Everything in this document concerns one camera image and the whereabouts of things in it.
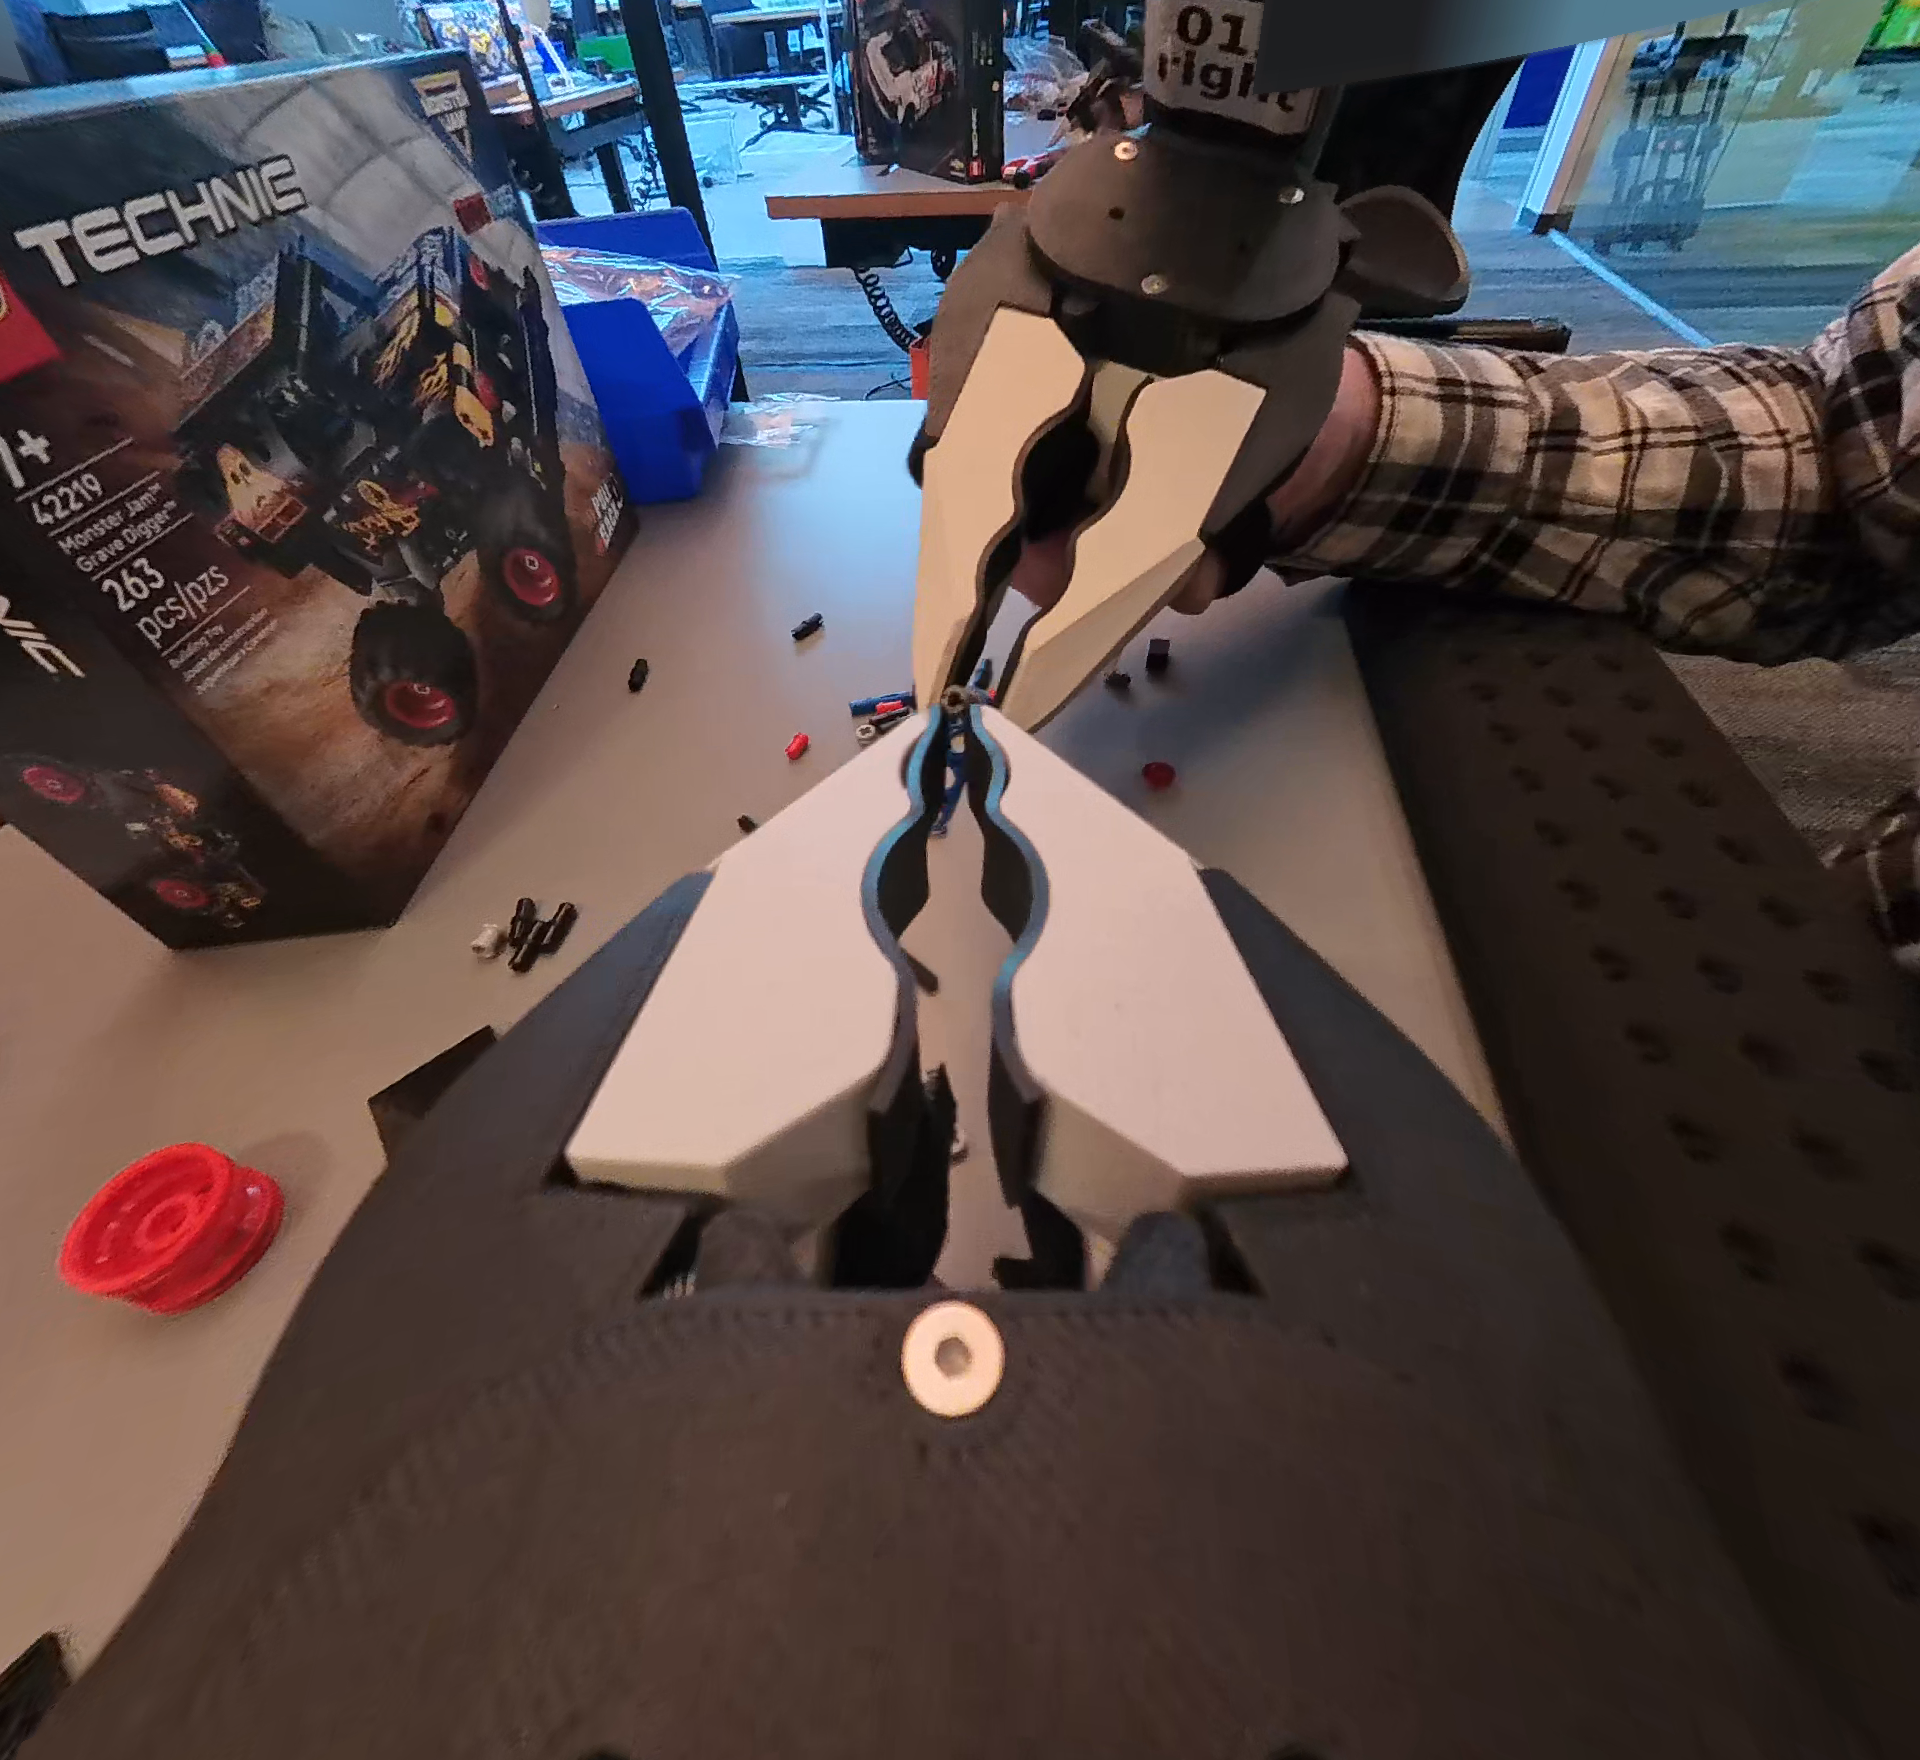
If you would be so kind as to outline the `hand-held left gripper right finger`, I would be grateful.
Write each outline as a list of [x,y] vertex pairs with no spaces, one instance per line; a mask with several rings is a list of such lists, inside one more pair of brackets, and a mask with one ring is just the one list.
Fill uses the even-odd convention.
[[1349,1152],[1200,868],[995,710],[967,715],[988,995],[988,1140],[1024,1258],[1082,1287],[1148,1211],[1328,1193]]

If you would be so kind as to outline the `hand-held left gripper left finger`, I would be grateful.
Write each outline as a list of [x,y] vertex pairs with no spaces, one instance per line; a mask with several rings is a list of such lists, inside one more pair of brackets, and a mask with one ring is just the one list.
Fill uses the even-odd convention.
[[949,1245],[953,1095],[921,1072],[949,715],[876,746],[710,884],[560,1160],[575,1181],[747,1210],[821,1236],[831,1287],[928,1287]]

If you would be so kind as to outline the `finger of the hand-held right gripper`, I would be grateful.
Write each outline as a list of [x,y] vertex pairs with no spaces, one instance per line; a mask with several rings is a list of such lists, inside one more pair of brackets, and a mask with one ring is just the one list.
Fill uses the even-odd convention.
[[974,674],[1018,558],[1024,463],[1082,397],[1076,344],[1051,315],[1001,309],[921,469],[915,699]]
[[1061,598],[1024,624],[1004,716],[1034,736],[1126,639],[1148,624],[1200,558],[1200,525],[1262,407],[1254,381],[1196,370],[1147,381],[1117,414],[1117,489],[1071,541]]

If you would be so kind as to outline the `person's right forearm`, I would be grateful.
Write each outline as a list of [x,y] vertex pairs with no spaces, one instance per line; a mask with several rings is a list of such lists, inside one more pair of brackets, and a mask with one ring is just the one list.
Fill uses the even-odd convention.
[[1375,407],[1275,561],[1508,594],[1746,667],[1920,624],[1920,250],[1806,350],[1508,353],[1356,334]]

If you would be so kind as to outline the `brown top office desk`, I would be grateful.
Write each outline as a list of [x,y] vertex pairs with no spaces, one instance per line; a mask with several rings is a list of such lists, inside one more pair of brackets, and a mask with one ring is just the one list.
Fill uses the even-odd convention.
[[1029,187],[1018,180],[943,180],[849,158],[766,192],[766,211],[776,222],[817,222],[821,266],[892,269],[898,254],[928,254],[949,281],[995,211],[1024,196]]
[[552,97],[496,97],[487,91],[496,131],[507,138],[511,170],[522,196],[536,217],[572,217],[572,187],[568,162],[587,158],[597,162],[597,175],[609,187],[613,211],[635,211],[625,146],[645,135],[645,110],[635,81],[587,81]]

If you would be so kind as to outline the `grey desk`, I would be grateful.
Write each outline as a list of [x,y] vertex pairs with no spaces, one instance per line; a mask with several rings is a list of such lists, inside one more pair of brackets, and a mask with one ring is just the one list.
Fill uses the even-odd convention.
[[[385,932],[167,953],[5,831],[5,1522],[0,1642],[56,1628],[68,1665],[143,1598],[310,1270],[381,1176],[370,1095],[511,1032],[660,884],[768,822],[854,748],[849,701],[912,681],[915,403],[840,403],[796,449],[719,449],[710,489],[640,513],[560,667]],[[1341,583],[1254,576],[1164,615],[1170,673],[1091,690],[1045,746],[1192,857],[1239,874],[1502,1133],[1499,1095],[1386,763]],[[1170,793],[1140,778],[1170,762]],[[522,975],[485,923],[575,927]],[[288,1193],[264,1258],[213,1308],[73,1296],[56,1245],[137,1155],[209,1140]]]

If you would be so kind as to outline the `person's right hand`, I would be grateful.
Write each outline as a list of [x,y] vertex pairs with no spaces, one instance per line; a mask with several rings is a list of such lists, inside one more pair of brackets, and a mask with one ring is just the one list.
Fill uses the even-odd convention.
[[1254,583],[1254,570],[1302,570],[1310,534],[1353,499],[1378,442],[1378,365],[1363,339],[1341,350],[1341,381],[1307,450],[1210,541],[1170,594],[1176,615],[1200,615]]

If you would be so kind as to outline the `black square printed tile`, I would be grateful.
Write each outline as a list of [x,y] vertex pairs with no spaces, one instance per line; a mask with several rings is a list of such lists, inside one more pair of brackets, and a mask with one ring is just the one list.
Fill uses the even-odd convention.
[[467,1032],[464,1041],[431,1053],[393,1085],[370,1095],[370,1120],[381,1140],[381,1160],[389,1165],[424,1120],[444,1103],[444,1095],[496,1045],[496,1023]]

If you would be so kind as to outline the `black toy car set box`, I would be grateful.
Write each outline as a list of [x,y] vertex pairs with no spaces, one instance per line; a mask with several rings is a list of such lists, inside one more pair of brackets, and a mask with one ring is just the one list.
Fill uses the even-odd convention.
[[1004,170],[1004,0],[841,0],[854,138],[939,180]]

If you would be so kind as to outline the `blue storage bin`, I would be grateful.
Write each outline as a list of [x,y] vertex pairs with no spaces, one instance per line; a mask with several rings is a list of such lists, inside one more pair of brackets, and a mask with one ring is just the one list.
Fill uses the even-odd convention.
[[[536,233],[541,246],[597,246],[719,269],[689,208],[544,217]],[[635,507],[695,499],[719,450],[725,411],[733,407],[738,313],[680,365],[645,344],[640,353],[582,358],[582,375],[625,496]]]

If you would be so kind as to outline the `black metal pole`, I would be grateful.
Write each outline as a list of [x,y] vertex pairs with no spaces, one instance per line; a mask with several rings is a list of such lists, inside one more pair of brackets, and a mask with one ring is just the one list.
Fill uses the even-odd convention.
[[669,67],[667,30],[660,30],[660,0],[618,0],[618,20],[631,36],[635,89],[640,89],[651,146],[660,162],[660,187],[679,208],[693,211],[695,233],[715,246],[710,205],[702,205],[702,180],[693,165],[689,117],[679,97],[679,67]]

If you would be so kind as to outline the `red toy wheel hub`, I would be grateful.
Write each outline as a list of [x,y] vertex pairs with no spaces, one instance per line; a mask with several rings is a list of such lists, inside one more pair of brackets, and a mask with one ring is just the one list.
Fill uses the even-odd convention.
[[213,1143],[162,1143],[117,1173],[68,1224],[62,1287],[182,1317],[237,1287],[278,1245],[281,1181]]

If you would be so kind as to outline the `toy truck set box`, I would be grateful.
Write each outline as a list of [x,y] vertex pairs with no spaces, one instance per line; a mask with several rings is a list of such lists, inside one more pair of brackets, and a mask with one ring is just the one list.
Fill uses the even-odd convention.
[[399,918],[618,565],[467,55],[9,91],[0,801],[162,948]]

